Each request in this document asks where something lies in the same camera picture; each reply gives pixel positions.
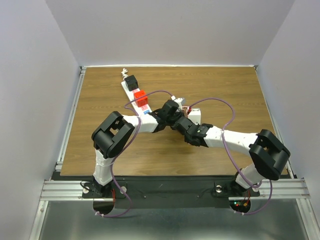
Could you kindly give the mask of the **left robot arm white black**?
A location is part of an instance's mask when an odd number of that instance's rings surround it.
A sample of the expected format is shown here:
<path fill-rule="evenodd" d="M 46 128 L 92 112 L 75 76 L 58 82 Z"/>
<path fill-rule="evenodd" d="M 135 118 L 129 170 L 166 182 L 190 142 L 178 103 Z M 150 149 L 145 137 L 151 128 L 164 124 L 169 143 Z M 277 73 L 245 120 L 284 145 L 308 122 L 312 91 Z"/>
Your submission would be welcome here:
<path fill-rule="evenodd" d="M 95 148 L 92 188 L 97 195 L 106 197 L 111 193 L 111 166 L 115 158 L 126 149 L 129 139 L 133 139 L 136 133 L 157 133 L 172 126 L 183 115 L 183 101 L 183 98 L 173 96 L 162 108 L 140 116 L 127 116 L 113 111 L 99 125 L 91 136 Z"/>

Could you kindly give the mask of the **pink power strip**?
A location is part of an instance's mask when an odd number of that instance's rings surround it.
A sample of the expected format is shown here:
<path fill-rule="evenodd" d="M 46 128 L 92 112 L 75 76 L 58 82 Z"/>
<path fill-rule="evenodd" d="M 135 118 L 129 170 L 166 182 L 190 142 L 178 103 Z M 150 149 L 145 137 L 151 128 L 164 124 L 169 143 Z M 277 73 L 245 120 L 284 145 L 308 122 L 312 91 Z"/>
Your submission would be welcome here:
<path fill-rule="evenodd" d="M 183 111 L 184 117 L 188 118 L 189 112 L 190 112 L 190 107 L 189 106 L 182 106 L 182 111 Z"/>

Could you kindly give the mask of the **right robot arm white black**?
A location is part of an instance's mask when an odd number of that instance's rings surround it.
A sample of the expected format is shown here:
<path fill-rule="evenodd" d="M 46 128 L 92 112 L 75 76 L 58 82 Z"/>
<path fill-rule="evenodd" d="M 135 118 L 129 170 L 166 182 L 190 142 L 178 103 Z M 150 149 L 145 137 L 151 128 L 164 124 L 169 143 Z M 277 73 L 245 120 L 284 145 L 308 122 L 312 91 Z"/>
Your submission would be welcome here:
<path fill-rule="evenodd" d="M 184 116 L 171 128 L 182 134 L 184 141 L 192 146 L 225 148 L 228 156 L 231 155 L 230 151 L 235 151 L 251 157 L 252 163 L 242 169 L 237 167 L 237 173 L 230 182 L 231 192 L 235 195 L 242 195 L 264 179 L 277 181 L 291 155 L 267 129 L 259 133 L 222 130 L 211 124 L 195 124 Z"/>

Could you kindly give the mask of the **red cube socket plug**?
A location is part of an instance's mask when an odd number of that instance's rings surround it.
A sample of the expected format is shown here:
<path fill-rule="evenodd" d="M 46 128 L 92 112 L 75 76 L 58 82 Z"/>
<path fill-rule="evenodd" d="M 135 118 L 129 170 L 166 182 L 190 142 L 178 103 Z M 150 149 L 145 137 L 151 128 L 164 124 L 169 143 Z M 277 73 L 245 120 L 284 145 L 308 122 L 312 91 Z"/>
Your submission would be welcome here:
<path fill-rule="evenodd" d="M 135 104 L 142 108 L 148 104 L 148 97 L 146 96 L 146 92 L 144 90 L 139 90 L 133 94 L 135 99 Z"/>

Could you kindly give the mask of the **black cube socket plug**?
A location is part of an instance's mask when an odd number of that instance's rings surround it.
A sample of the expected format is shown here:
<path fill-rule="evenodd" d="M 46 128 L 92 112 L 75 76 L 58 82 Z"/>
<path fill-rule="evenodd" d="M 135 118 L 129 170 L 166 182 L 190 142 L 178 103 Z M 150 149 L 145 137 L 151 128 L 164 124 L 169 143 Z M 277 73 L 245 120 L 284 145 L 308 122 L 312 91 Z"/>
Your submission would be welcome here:
<path fill-rule="evenodd" d="M 125 84 L 130 92 L 139 88 L 138 81 L 134 75 L 130 75 L 124 78 Z"/>

